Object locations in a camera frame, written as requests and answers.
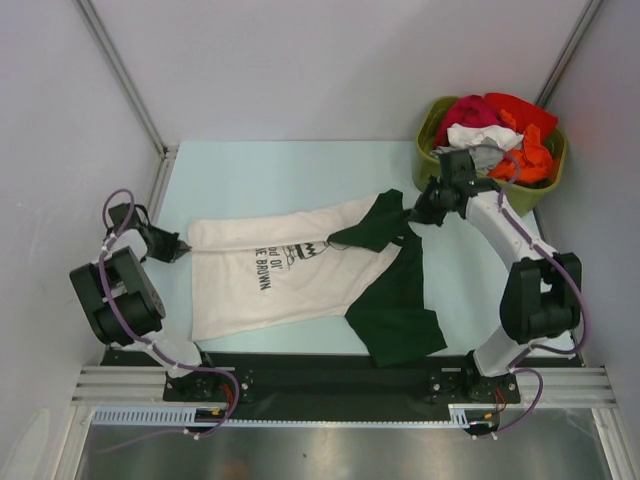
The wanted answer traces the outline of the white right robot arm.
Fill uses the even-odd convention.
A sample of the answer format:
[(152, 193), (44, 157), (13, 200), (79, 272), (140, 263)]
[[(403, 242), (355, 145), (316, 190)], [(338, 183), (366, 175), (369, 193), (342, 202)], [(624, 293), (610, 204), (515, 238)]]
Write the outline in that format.
[(581, 293), (582, 264), (560, 253), (528, 228), (507, 199), (506, 186), (477, 174), (468, 149), (439, 158), (440, 173), (428, 180), (409, 219), (442, 225), (456, 212), (488, 241), (508, 271), (499, 305), (500, 325), (469, 352), (460, 373), (463, 398), (486, 402), (532, 351), (557, 353), (547, 340), (588, 326)]

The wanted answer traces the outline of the cream and green t-shirt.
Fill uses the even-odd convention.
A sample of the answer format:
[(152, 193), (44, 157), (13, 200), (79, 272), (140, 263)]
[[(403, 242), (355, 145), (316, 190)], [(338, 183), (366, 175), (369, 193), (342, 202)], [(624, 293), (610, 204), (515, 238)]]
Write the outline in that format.
[(286, 215), (191, 223), (192, 338), (342, 317), (378, 367), (447, 347), (396, 189)]

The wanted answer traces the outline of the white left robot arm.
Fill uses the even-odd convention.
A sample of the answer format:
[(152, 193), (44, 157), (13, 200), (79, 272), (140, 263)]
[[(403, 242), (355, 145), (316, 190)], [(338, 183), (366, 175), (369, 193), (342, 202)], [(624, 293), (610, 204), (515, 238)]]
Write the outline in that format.
[(172, 264), (191, 247), (177, 233), (153, 225), (142, 205), (121, 203), (103, 212), (109, 221), (101, 253), (69, 274), (94, 335), (160, 364), (166, 401), (219, 399), (220, 374), (194, 342), (163, 324), (164, 303), (143, 267), (147, 259)]

